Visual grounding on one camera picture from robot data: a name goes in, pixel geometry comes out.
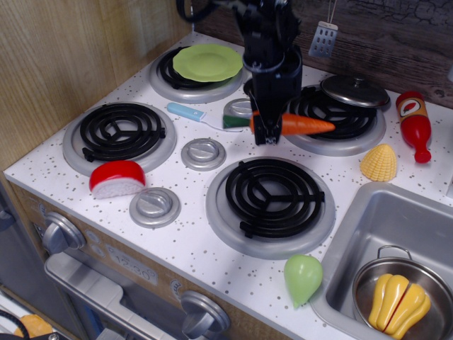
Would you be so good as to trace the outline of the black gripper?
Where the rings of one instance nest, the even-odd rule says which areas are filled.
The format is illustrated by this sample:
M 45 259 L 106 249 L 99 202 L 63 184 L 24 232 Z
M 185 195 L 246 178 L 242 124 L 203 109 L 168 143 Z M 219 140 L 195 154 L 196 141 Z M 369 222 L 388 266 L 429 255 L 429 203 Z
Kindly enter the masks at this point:
M 246 82 L 246 95 L 252 103 L 251 129 L 257 145 L 276 145 L 282 133 L 282 112 L 302 88 L 303 61 L 299 46 L 285 53 L 282 64 L 266 73 L 252 73 Z

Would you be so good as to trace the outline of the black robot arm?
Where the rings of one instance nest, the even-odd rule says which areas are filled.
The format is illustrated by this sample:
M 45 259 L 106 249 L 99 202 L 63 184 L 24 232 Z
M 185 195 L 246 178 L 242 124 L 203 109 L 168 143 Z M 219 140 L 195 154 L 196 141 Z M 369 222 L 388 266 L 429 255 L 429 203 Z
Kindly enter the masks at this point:
M 252 79 L 244 85 L 253 109 L 251 119 L 257 145 L 276 144 L 283 134 L 283 110 L 302 89 L 302 54 L 294 39 L 300 20 L 290 1 L 209 1 L 187 14 L 177 1 L 179 16 L 196 23 L 220 6 L 231 9 L 244 42 L 243 65 Z

